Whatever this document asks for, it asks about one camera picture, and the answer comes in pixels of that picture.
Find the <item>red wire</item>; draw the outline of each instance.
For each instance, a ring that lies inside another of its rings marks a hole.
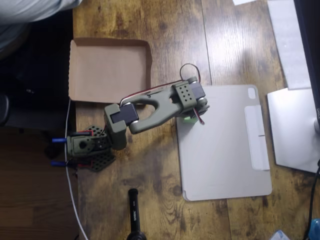
[[[182,81],[183,81],[183,80],[173,81],[173,82],[165,83],[165,84],[162,84],[162,85],[159,85],[159,86],[155,86],[155,87],[152,87],[152,88],[149,88],[149,89],[146,89],[146,90],[142,90],[142,91],[138,91],[138,92],[132,93],[132,94],[130,94],[130,95],[122,98],[122,100],[121,100],[121,102],[120,102],[120,107],[122,106],[122,102],[123,102],[125,99],[128,99],[128,98],[133,97],[133,96],[138,95],[138,94],[147,93],[147,92],[150,92],[150,91],[152,91],[152,90],[155,90],[155,89],[158,89],[158,88],[167,86],[167,85],[176,84],[176,83],[179,83],[179,82],[182,82]]]
[[[201,125],[205,125],[205,122],[200,117],[200,115],[199,115],[198,111],[196,110],[196,108],[194,108],[193,111],[194,111],[194,114],[196,115],[196,117],[198,118],[199,122],[201,123]]]
[[[142,91],[138,91],[138,92],[132,93],[132,94],[130,94],[130,95],[128,95],[128,96],[126,96],[126,97],[124,97],[124,98],[121,99],[121,101],[120,101],[120,107],[122,107],[122,102],[123,102],[124,100],[130,98],[130,97],[133,97],[133,96],[138,95],[138,94],[147,93],[147,92],[149,92],[149,91],[152,91],[152,90],[155,90],[155,89],[158,89],[158,88],[167,86],[167,85],[176,84],[176,83],[179,83],[179,82],[184,81],[184,79],[182,78],[181,70],[182,70],[182,68],[183,68],[184,66],[186,66],[186,65],[191,65],[191,66],[195,67],[195,69],[196,69],[196,71],[197,71],[197,73],[198,73],[199,83],[201,83],[201,76],[200,76],[199,68],[198,68],[196,65],[192,64],[192,63],[186,63],[186,64],[182,65],[182,67],[180,68],[180,78],[181,78],[181,80],[173,81],[173,82],[169,82],[169,83],[165,83],[165,84],[162,84],[162,85],[159,85],[159,86],[155,86],[155,87],[152,87],[152,88],[149,88],[149,89],[146,89],[146,90],[142,90]]]
[[[81,164],[81,163],[78,164],[78,167],[80,167],[80,168],[90,167],[90,168],[92,169],[93,166],[94,166],[94,161],[91,161],[90,165],[88,165],[88,164]]]
[[[86,132],[91,132],[91,137],[94,135],[94,131],[93,130],[79,131],[79,133],[86,133]]]

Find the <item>cardboard box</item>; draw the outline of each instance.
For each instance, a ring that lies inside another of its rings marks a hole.
[[[75,38],[69,60],[73,101],[119,103],[151,87],[152,56],[146,41]]]

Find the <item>wooden table surface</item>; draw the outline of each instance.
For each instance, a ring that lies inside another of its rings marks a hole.
[[[199,67],[203,85],[256,85],[273,188],[263,197],[185,201],[172,119],[128,133],[127,148],[103,171],[79,171],[78,209],[89,239],[126,239],[130,188],[139,190],[141,230],[149,240],[267,240],[278,229],[302,239],[314,178],[275,165],[267,94],[285,83],[266,0],[238,6],[232,0],[84,0],[73,20],[74,37],[148,41],[153,87],[180,79],[184,63]],[[78,130],[104,125],[104,104],[76,106]],[[313,216],[319,217],[319,186],[316,191]]]

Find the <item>beige tablet case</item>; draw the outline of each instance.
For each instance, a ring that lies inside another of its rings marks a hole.
[[[269,195],[270,167],[258,90],[206,86],[205,125],[177,118],[183,197],[187,201]]]

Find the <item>black cable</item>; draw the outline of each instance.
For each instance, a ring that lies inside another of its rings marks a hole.
[[[196,69],[196,71],[198,73],[199,83],[201,83],[201,76],[200,76],[199,68],[196,65],[192,64],[192,63],[186,63],[186,64],[182,65],[182,67],[180,68],[180,78],[181,78],[181,80],[184,80],[183,77],[182,77],[182,74],[181,74],[181,70],[185,65],[191,65],[191,66],[195,67],[195,69]]]
[[[312,222],[312,211],[313,211],[313,206],[314,206],[314,196],[315,196],[316,184],[317,184],[317,180],[318,180],[319,173],[320,173],[320,160],[318,161],[318,166],[319,167],[318,167],[318,170],[316,171],[316,174],[314,177],[314,182],[313,182],[312,189],[311,189],[308,227],[306,228],[306,231],[304,233],[303,240],[306,240],[309,237],[308,235],[309,235],[311,222]]]
[[[104,125],[104,128],[103,128],[103,130],[102,130],[102,132],[100,133],[99,136],[101,136],[102,134],[104,134],[104,132],[105,132],[105,130],[106,130],[106,127],[107,127],[107,125]]]

